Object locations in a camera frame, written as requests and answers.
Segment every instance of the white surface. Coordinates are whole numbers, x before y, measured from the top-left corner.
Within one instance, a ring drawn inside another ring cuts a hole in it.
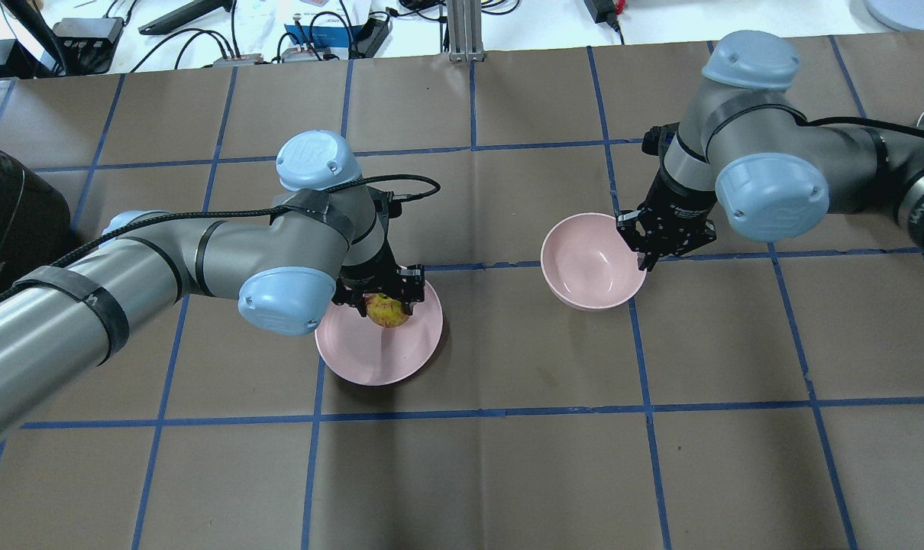
[[[65,17],[101,17],[110,0],[76,8],[85,0],[47,0],[43,14],[49,25]],[[122,0],[114,15],[126,14],[131,0]],[[183,0],[140,0],[133,20],[123,31],[111,72],[127,72],[161,36],[144,36],[137,29],[185,3]],[[238,44],[242,53],[261,52],[266,59],[276,55],[276,42],[283,32],[276,21],[277,4],[300,4],[300,0],[242,0],[236,15]],[[396,6],[396,0],[346,0],[347,6],[370,3],[373,10]],[[863,34],[885,32],[887,27],[875,21],[864,0],[630,0],[620,21],[625,42],[647,44],[718,40],[742,28],[768,31],[780,36],[820,34]],[[436,15],[437,10],[426,12]],[[28,49],[40,55],[40,46],[17,21],[11,20],[16,35]],[[224,10],[194,21],[193,27],[220,31],[231,39],[231,20]],[[392,33],[381,47],[378,57],[431,55],[440,51],[438,24],[417,17],[395,18]],[[0,13],[0,38],[11,36]],[[190,38],[184,34],[162,46],[141,70],[173,68],[176,54]],[[483,45],[490,50],[540,50],[601,46],[618,43],[618,36],[606,25],[594,24],[581,0],[522,0],[520,8],[508,15],[483,16]],[[184,53],[181,67],[204,66],[218,59],[214,41],[201,36]]]

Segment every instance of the pink plate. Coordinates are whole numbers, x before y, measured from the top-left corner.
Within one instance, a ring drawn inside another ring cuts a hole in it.
[[[441,338],[441,302],[425,282],[425,301],[398,328],[382,328],[350,306],[330,304],[316,328],[316,347],[337,376],[362,386],[384,386],[411,376]]]
[[[547,286],[568,306],[582,311],[611,309],[635,296],[646,272],[638,255],[601,213],[573,215],[557,223],[540,248]]]

